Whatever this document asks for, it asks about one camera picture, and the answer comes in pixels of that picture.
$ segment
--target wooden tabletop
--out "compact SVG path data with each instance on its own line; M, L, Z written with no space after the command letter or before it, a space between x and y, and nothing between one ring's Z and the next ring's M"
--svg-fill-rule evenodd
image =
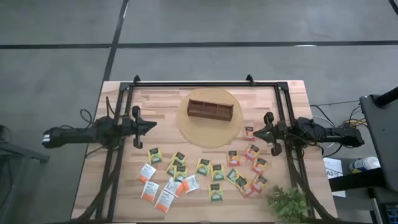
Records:
M310 105L305 91L304 82L301 80L287 81L289 83L290 96L294 108L295 117L311 118ZM104 82L96 118L106 116L106 96L109 97L112 107L116 106L120 82ZM188 143L180 134L175 124L175 112L182 99L195 88L192 87L145 87L135 88L132 104L140 106L141 117L144 120L156 121L158 125L142 137L143 149L133 147L133 137L126 139L123 155L123 163L119 180L118 197L114 213L114 222L276 222L278 219L267 205L265 195L273 185L277 184L286 188L290 187L290 175L287 167L286 155L283 151L277 157L272 157L271 144L257 139L254 142L244 141L242 131L235 137L231 144L205 149ZM266 112L274 113L275 122L279 120L275 93L272 87L232 87L223 88L232 93L239 101L244 116L243 126L254 126L255 129L264 127L262 120ZM285 117L288 118L284 97ZM154 165L157 169L151 181L158 183L159 190L155 199L159 196L170 176L166 174L166 168L173 153L180 151L187 157L188 175L195 173L199 158L209 159L213 164L223 164L225 172L230 167L226 165L225 152L237 150L240 155L245 148L254 143L261 149L261 157L269 161L268 169L264 176L269 184L261 194L252 194L244 198L241 193L227 180L221 183L224 200L222 202L210 202L208 185L212 183L211 177L197 174L200 189L183 194L175 198L169 212L162 213L154 208L154 203L141 199L144 188L137 176L145 163L148 163L147 151L158 147L162 151L164 162ZM89 149L99 147L99 144L90 144ZM72 218L78 217L92 202L100 189L103 175L106 150L100 150L90 155L84 163L80 184L73 208ZM336 208L331 194L326 170L323 164L321 151L317 147L305 149L305 167L312 192L330 214L337 217ZM237 167L249 180L255 174L250 170L252 162L241 156L241 165Z

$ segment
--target green plant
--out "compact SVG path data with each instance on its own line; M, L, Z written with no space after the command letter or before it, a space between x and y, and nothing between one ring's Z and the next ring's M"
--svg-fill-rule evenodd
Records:
M284 191L282 187L275 185L272 195L267 196L267 201L283 222L300 223L308 209L304 194L297 188Z

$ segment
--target yellow tea packet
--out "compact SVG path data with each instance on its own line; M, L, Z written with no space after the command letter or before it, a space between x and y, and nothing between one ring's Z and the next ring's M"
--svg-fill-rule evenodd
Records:
M158 148L154 149L149 149L148 151L148 157L149 157L149 164L156 164L158 162L162 162L162 153Z
M223 200L223 189L221 184L210 184L209 185L209 198L211 202Z
M223 165L218 164L218 165L212 165L210 167L211 167L211 179L213 179L213 181L225 179Z
M226 153L226 159L229 166L239 166L241 164L237 151L228 151Z
M184 163L180 162L179 159L173 158L172 161L170 162L169 167L166 170L166 173L174 177L174 169L176 166L184 166Z
M186 159L185 155L182 154L181 152L176 152L176 153L174 153L174 155L173 155L173 157L172 157L172 160L173 160L174 158L178 159L181 163L184 163L184 162L185 162L185 159Z
M201 175L208 175L210 171L210 160L199 159L197 165L197 173Z
M264 173L264 171L266 171L267 166L268 166L268 162L265 159L261 159L260 157L258 157L253 162L253 165L251 166L251 170L262 175Z
M174 167L174 181L182 182L182 180L187 178L187 176L188 176L188 169L186 166Z
M253 179L251 186L256 192L261 193L267 182L268 180L265 177L263 177L262 175L257 175Z

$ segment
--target white container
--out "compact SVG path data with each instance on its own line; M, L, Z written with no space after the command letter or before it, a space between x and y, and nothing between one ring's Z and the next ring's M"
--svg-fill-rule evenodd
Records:
M349 164L349 169L353 174L377 168L380 168L380 163L379 159L374 156L357 159Z

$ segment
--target gray floor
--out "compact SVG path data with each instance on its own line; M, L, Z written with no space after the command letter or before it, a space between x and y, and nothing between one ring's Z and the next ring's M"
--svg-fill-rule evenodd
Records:
M1 1L0 44L109 44L121 3ZM398 40L398 16L387 0L130 0L120 38L124 43L311 40ZM108 54L107 49L0 50L0 123L12 130L14 142L51 155L47 165L32 163L13 223L69 219L85 146L46 150L42 132L61 124L85 125L78 112L95 112ZM322 104L397 86L397 58L398 46L120 49L110 80L134 75L241 80L247 74L305 80L311 104ZM356 106L322 108L341 123ZM374 155L369 133L361 130L366 145L336 157ZM344 219L368 220L357 214L339 210Z

